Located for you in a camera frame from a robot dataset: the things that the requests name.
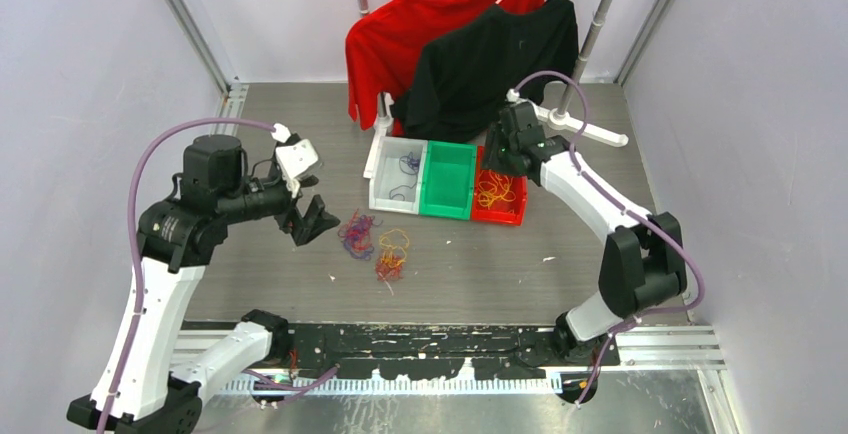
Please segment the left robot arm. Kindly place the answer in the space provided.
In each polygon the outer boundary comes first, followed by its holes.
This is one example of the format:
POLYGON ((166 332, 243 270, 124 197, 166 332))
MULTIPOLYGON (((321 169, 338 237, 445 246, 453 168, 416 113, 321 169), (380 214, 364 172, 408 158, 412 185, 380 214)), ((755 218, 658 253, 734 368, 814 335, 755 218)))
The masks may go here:
POLYGON ((69 422, 100 433, 190 433, 204 405, 251 366, 285 363, 294 340, 288 321, 255 309, 194 359, 171 362, 184 316, 214 250, 232 225, 271 218, 297 245, 336 227, 320 197, 297 207, 315 185, 321 159, 312 143, 280 133, 269 173, 245 173, 246 152, 230 135, 196 138, 165 199, 131 219, 140 264, 118 339, 93 391, 73 400, 69 422))

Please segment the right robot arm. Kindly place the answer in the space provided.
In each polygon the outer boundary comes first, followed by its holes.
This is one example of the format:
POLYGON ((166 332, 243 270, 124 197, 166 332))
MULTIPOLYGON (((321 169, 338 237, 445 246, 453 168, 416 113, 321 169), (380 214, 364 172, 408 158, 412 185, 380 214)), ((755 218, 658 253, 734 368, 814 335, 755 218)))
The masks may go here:
POLYGON ((561 314, 552 334, 558 357, 577 365, 592 354, 594 340, 687 289, 685 262, 677 250, 682 229, 673 215, 653 215, 612 188, 564 137, 547 136, 536 110, 522 101, 498 113, 482 165, 525 177, 553 194, 603 243, 596 293, 561 314))

